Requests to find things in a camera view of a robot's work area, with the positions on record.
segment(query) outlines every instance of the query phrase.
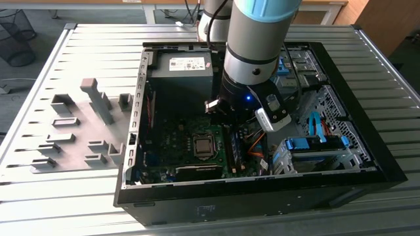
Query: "wastebasket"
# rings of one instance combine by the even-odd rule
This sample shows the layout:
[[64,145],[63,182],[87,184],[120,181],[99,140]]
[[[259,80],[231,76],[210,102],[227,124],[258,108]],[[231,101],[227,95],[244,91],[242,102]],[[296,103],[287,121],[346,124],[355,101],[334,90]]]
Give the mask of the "wastebasket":
[[14,67],[30,65],[35,60],[35,53],[12,23],[0,24],[0,58]]
[[28,17],[20,9],[0,9],[0,24],[15,24],[19,28],[20,36],[31,40],[38,36]]

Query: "floor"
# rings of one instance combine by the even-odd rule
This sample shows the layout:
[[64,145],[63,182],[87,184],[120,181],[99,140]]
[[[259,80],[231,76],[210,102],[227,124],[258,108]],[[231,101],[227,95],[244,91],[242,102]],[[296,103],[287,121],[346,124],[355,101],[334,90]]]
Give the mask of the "floor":
[[[39,34],[36,39],[31,41],[31,46],[36,52],[38,59],[31,65],[22,68],[10,67],[8,64],[0,60],[0,80],[10,78],[36,79],[67,23],[146,23],[144,12],[142,10],[60,10],[60,19],[56,20],[51,19],[47,10],[26,10],[26,13]],[[184,18],[186,14],[186,10],[179,10],[176,13],[171,13],[171,15],[179,19]],[[172,18],[166,18],[164,13],[156,11],[156,22],[158,24],[174,24],[175,20]],[[415,45],[411,44],[410,41],[404,41],[390,59],[392,63],[403,64],[400,72],[415,89],[420,91],[420,43]],[[10,129],[34,81],[16,80],[8,81],[7,84],[11,86],[12,90],[10,94],[0,95],[0,133],[7,132]]]

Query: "silver cylinder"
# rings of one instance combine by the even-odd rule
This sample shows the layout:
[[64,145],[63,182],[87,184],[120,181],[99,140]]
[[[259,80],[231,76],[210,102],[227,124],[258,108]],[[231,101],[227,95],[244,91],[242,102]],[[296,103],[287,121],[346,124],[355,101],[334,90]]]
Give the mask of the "silver cylinder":
[[[203,17],[199,23],[198,34],[199,40],[207,41],[207,33],[211,18],[218,11],[224,0],[208,0],[204,5]],[[224,5],[223,9],[218,13],[218,16],[214,20],[211,31],[210,31],[210,40],[211,42],[226,42],[228,40],[230,33],[230,24],[231,24],[231,13],[232,13],[232,4],[234,0],[230,0]]]
[[234,81],[256,85],[271,78],[292,19],[294,16],[275,23],[255,21],[234,3],[224,62],[226,72]]

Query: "white table leg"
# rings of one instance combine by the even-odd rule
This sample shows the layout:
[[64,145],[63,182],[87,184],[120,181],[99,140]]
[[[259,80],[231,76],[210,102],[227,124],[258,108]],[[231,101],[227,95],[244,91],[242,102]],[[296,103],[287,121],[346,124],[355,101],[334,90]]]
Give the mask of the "white table leg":
[[146,22],[148,24],[156,24],[155,5],[154,4],[144,4],[143,10],[144,10],[144,14],[146,14]]
[[330,10],[326,13],[326,16],[322,21],[322,25],[332,25],[336,20],[336,16],[339,15],[342,5],[331,5]]

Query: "metal table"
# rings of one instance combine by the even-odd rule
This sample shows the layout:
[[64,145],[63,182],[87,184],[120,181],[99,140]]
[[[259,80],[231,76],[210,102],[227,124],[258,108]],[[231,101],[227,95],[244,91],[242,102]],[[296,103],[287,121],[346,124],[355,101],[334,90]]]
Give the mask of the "metal table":
[[14,149],[30,145],[27,138],[32,142],[40,138],[22,137],[22,132],[28,133],[34,125],[28,122],[47,114],[35,110],[51,109],[43,102],[51,98],[48,89],[70,89],[79,76],[108,78],[99,80],[99,87],[110,94],[134,93],[142,43],[186,40],[196,40],[195,29],[174,25],[67,26],[0,147],[3,235],[419,235],[419,95],[363,31],[351,27],[292,26],[288,40],[324,43],[408,176],[392,189],[334,210],[146,229],[112,206],[118,169],[35,175],[28,166],[7,166],[31,158]]

